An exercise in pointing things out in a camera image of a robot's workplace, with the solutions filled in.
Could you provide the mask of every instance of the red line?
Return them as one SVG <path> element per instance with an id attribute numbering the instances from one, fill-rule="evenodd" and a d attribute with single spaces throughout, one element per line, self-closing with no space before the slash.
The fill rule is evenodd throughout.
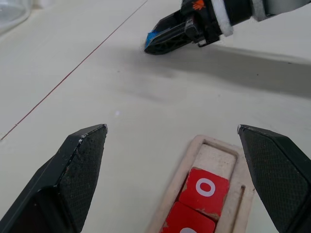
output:
<path id="1" fill-rule="evenodd" d="M 10 132 L 13 131 L 13 129 L 16 128 L 17 125 L 19 125 L 34 109 L 36 109 L 36 107 L 38 107 L 56 88 L 59 87 L 60 84 L 62 84 L 87 58 L 89 58 L 90 55 L 93 54 L 93 52 L 95 52 L 107 39 L 109 39 L 109 37 L 112 36 L 113 33 L 115 33 L 130 17 L 133 16 L 133 14 L 135 14 L 148 0 L 146 0 L 139 8 L 136 9 L 136 11 L 134 11 L 122 24 L 120 24 L 102 43 L 100 43 L 99 46 L 96 47 L 96 49 L 94 49 L 85 59 L 83 59 L 82 62 L 79 63 L 79 65 L 77 65 L 75 67 L 75 69 L 73 69 L 66 77 L 64 77 L 62 79 L 62 81 L 60 81 L 60 83 L 58 85 L 56 85 L 56 87 L 54 87 L 39 103 L 36 104 L 35 107 L 33 107 L 32 110 L 30 110 L 29 113 L 27 113 L 26 116 L 24 116 L 9 132 L 6 133 L 5 136 L 3 136 L 0 140 L 3 140 L 7 135 L 9 135 Z"/>

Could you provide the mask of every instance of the orange logo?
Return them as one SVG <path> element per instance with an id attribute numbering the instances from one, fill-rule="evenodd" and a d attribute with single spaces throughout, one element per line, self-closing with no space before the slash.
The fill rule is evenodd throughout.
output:
<path id="1" fill-rule="evenodd" d="M 193 1 L 192 4 L 193 4 L 192 7 L 194 8 L 194 10 L 200 11 L 202 8 L 205 8 L 205 4 L 203 0 Z"/>

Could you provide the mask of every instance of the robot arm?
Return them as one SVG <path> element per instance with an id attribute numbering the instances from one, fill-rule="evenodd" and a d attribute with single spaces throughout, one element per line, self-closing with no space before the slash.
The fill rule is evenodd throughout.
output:
<path id="1" fill-rule="evenodd" d="M 145 52 L 165 54 L 191 42 L 203 47 L 233 34 L 233 26 L 253 17 L 263 21 L 311 0 L 183 0 L 181 9 L 160 20 L 148 34 Z"/>

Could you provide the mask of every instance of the red block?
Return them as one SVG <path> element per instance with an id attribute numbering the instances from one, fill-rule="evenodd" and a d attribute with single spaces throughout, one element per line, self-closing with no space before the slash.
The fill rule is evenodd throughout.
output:
<path id="1" fill-rule="evenodd" d="M 195 210 L 176 202 L 161 233 L 213 233 L 215 223 Z"/>
<path id="2" fill-rule="evenodd" d="M 227 179 L 193 167 L 179 201 L 218 221 L 228 190 L 229 181 Z"/>

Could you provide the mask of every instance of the wooden tray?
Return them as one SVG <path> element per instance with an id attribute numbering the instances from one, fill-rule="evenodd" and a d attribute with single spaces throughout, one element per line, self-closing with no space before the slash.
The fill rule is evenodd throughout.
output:
<path id="1" fill-rule="evenodd" d="M 191 142 L 146 233 L 160 232 L 188 172 L 194 166 L 230 181 L 215 233 L 244 233 L 255 188 L 243 149 L 203 135 L 196 136 Z"/>

